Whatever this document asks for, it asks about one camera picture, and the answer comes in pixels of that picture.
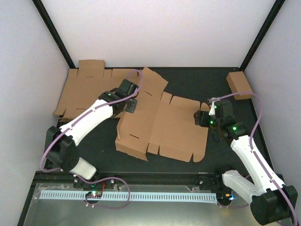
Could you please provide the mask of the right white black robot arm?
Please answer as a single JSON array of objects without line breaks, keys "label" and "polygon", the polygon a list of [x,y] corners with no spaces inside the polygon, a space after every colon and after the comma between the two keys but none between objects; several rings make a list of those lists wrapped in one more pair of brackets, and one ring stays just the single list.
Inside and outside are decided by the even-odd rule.
[{"label": "right white black robot arm", "polygon": [[214,177],[214,185],[220,190],[232,189],[250,206],[255,220],[262,226],[291,218],[298,225],[294,210],[298,193],[268,165],[243,123],[235,119],[229,100],[212,98],[210,110],[194,113],[195,124],[211,128],[221,134],[232,151],[242,161],[251,180],[237,170],[230,169]]}]

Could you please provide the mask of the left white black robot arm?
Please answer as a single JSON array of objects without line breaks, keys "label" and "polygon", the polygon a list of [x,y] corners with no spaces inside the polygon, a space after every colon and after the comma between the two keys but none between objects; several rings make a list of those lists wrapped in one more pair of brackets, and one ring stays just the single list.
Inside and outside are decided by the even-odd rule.
[{"label": "left white black robot arm", "polygon": [[50,160],[55,165],[55,170],[78,175],[89,187],[98,187],[101,176],[96,173],[95,166],[80,156],[77,146],[103,121],[113,118],[123,111],[133,113],[139,91],[140,86],[124,79],[119,87],[102,93],[84,113],[74,120],[59,128],[50,127],[47,130],[45,152],[40,162],[40,168],[47,172],[44,162]]}]

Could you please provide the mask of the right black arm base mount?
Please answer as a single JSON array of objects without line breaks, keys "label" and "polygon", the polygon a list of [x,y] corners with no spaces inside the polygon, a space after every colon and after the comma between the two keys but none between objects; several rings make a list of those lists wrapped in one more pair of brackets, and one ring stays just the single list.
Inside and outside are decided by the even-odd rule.
[{"label": "right black arm base mount", "polygon": [[198,177],[198,184],[201,190],[222,191],[225,185],[222,174],[225,168],[216,168],[214,173],[204,173]]}]

